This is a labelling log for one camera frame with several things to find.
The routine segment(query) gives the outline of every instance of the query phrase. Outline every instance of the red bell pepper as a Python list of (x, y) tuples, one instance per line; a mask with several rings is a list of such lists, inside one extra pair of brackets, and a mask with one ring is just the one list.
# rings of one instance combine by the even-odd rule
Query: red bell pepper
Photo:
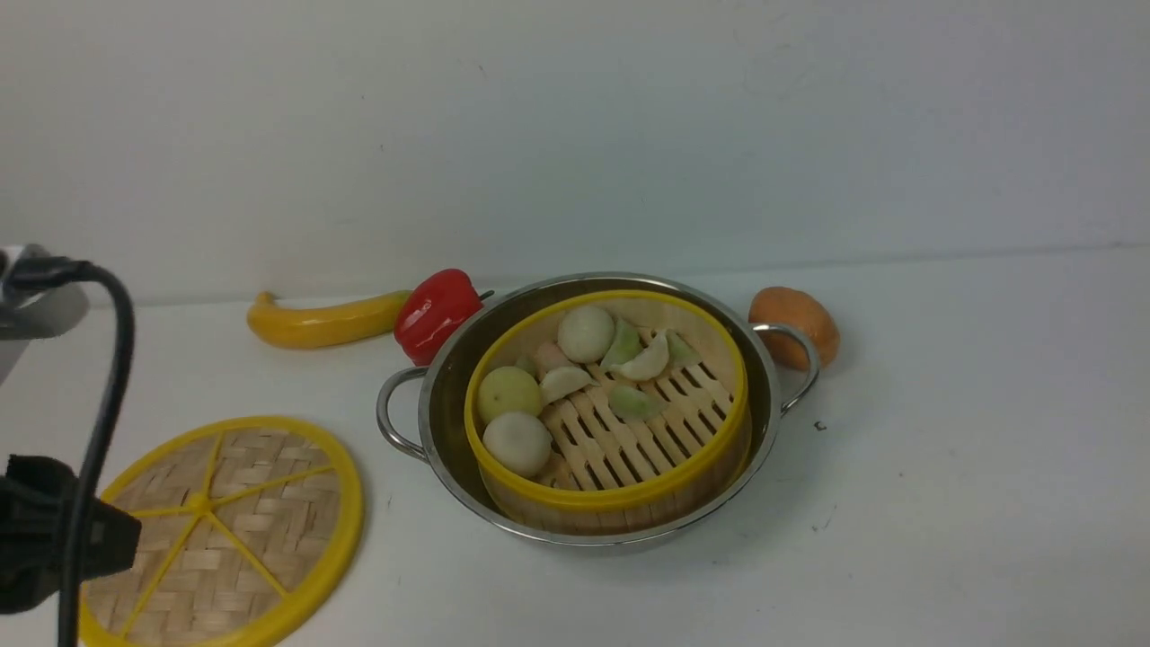
[(455, 329), (481, 307), (480, 294), (463, 270), (436, 271), (400, 308), (396, 341), (416, 367), (427, 367)]

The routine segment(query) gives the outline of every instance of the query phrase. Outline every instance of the orange fruit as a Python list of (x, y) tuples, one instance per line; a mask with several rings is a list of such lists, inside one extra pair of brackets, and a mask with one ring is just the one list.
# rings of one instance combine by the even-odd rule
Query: orange fruit
[[(823, 369), (838, 355), (839, 337), (835, 319), (821, 302), (804, 291), (780, 285), (759, 290), (746, 317), (751, 323), (787, 323), (802, 331), (814, 342)], [(776, 363), (798, 371), (810, 368), (803, 346), (795, 340), (769, 333), (760, 333), (759, 337)]]

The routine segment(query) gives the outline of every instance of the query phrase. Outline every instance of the black clamp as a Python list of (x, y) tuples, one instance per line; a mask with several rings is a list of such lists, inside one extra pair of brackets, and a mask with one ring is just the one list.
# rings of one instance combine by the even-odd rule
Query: black clamp
[[(76, 476), (46, 456), (9, 456), (0, 477), (0, 614), (26, 611), (60, 590), (64, 529)], [(125, 571), (136, 560), (140, 522), (94, 500), (80, 577)]]

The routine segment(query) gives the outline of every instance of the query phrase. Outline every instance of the stainless steel pot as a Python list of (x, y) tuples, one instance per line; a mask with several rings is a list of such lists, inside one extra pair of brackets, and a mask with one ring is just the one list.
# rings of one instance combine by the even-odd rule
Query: stainless steel pot
[[(706, 309), (730, 333), (746, 359), (750, 387), (751, 461), (729, 488), (690, 515), (661, 526), (615, 536), (572, 536), (547, 532), (518, 524), (505, 517), (488, 495), (480, 479), (475, 455), (463, 432), (463, 395), (480, 359), (508, 329), (537, 309), (560, 300), (603, 290), (650, 290), (689, 300)], [(780, 399), (774, 362), (756, 333), (788, 336), (806, 351), (811, 369), (798, 393)], [(391, 424), (388, 403), (396, 388), (409, 380), (424, 378), (420, 390), (419, 429), (421, 445), (404, 438)], [(575, 274), (560, 276), (522, 287), (471, 316), (447, 340), (429, 368), (407, 369), (383, 384), (375, 414), (379, 431), (399, 452), (431, 465), (436, 477), (460, 503), (500, 529), (536, 541), (565, 546), (615, 546), (664, 537), (703, 519), (738, 494), (762, 467), (779, 431), (779, 421), (814, 386), (819, 378), (819, 356), (811, 341), (790, 326), (777, 323), (747, 325), (727, 306), (681, 283), (642, 274)]]

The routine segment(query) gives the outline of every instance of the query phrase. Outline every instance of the woven bamboo lid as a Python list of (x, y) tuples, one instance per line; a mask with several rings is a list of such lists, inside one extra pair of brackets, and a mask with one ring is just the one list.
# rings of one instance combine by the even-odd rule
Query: woven bamboo lid
[(136, 563), (84, 587), (93, 647), (275, 645), (331, 594), (363, 501), (346, 450), (291, 418), (239, 418), (153, 450), (103, 493), (140, 519)]

